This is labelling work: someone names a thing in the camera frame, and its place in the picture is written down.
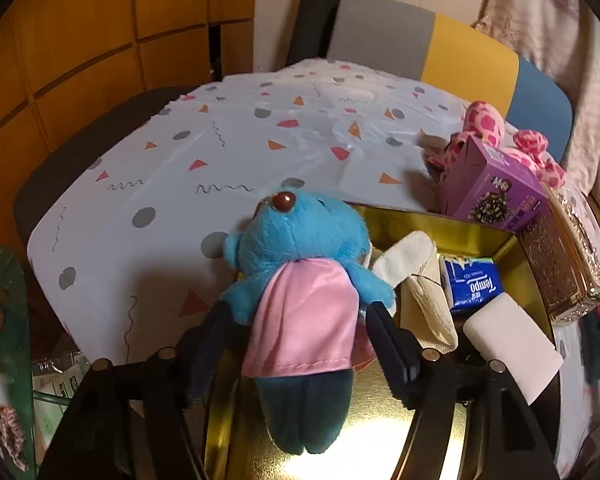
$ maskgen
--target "chair backrest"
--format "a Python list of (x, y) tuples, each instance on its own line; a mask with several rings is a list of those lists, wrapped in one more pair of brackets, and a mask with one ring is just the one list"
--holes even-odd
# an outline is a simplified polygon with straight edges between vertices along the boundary
[(395, 0), (341, 0), (328, 56), (490, 102), (515, 127), (545, 134), (556, 160), (564, 155), (573, 120), (564, 92), (464, 23)]

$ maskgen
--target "blue teddy bear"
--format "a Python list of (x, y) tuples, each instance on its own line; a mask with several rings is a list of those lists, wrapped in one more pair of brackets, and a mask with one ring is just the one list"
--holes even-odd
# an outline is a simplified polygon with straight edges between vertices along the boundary
[[(381, 301), (388, 308), (394, 302), (393, 289), (360, 264), (368, 249), (366, 225), (349, 205), (323, 194), (283, 189), (260, 205), (244, 232), (226, 238), (224, 258), (242, 271), (244, 279), (231, 285), (222, 299), (231, 306), (236, 322), (254, 325), (250, 345), (258, 308), (264, 308), (260, 306), (263, 295), (270, 291), (267, 286), (285, 266), (298, 262), (328, 261), (344, 270), (347, 286), (355, 288), (360, 304)], [(358, 307), (355, 304), (354, 316)], [(329, 334), (339, 337), (338, 327)], [(252, 376), (269, 434), (281, 450), (322, 453), (335, 441), (349, 409), (351, 367), (294, 376)]]

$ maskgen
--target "pink satin fabric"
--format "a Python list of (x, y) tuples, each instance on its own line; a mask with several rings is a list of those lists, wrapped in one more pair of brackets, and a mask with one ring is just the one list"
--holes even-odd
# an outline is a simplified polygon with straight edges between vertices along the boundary
[(242, 374), (289, 377), (368, 363), (375, 354), (364, 327), (356, 330), (358, 307), (358, 292), (338, 262), (287, 262), (260, 300)]

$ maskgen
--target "metal bolt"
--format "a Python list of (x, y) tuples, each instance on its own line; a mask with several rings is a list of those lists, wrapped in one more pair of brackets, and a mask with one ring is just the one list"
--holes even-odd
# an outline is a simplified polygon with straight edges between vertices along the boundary
[(503, 371), (507, 369), (505, 364), (502, 361), (498, 361), (497, 359), (489, 361), (489, 368), (491, 368), (491, 370), (499, 374), (503, 373)]
[(422, 351), (422, 357), (424, 357), (427, 361), (435, 362), (440, 359), (440, 352), (438, 352), (435, 348), (425, 348)]
[(158, 352), (158, 357), (164, 360), (173, 359), (176, 357), (176, 349), (173, 346), (166, 346)]
[(97, 359), (91, 365), (91, 370), (93, 370), (94, 372), (101, 372), (103, 370), (106, 370), (110, 366), (111, 361), (109, 361), (108, 359)]

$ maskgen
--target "curtain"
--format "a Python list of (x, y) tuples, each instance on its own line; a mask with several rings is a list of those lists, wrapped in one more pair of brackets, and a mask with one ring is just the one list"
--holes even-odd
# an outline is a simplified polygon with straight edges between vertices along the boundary
[(600, 206), (600, 22), (584, 0), (487, 0), (477, 30), (549, 75), (567, 94), (574, 124), (562, 160)]

